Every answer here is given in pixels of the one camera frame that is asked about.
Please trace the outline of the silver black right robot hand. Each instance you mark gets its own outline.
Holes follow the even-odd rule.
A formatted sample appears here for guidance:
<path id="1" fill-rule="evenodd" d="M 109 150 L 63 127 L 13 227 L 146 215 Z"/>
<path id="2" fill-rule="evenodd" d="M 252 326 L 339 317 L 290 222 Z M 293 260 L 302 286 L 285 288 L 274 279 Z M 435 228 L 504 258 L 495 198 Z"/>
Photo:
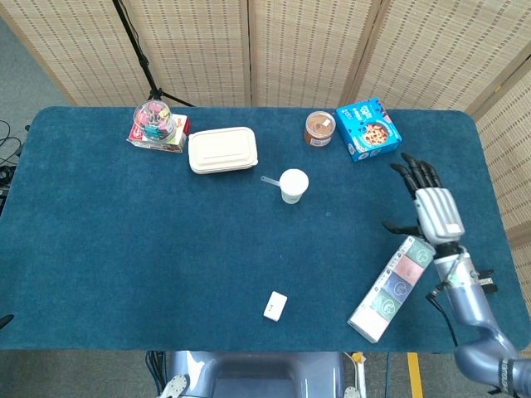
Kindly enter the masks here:
<path id="1" fill-rule="evenodd" d="M 395 235 L 414 235 L 431 246 L 457 245 L 465 233 L 454 197 L 442 186 L 436 169 L 428 162 L 401 153 L 406 166 L 391 163 L 409 192 L 417 212 L 415 226 L 396 226 L 384 221 L 383 227 Z"/>

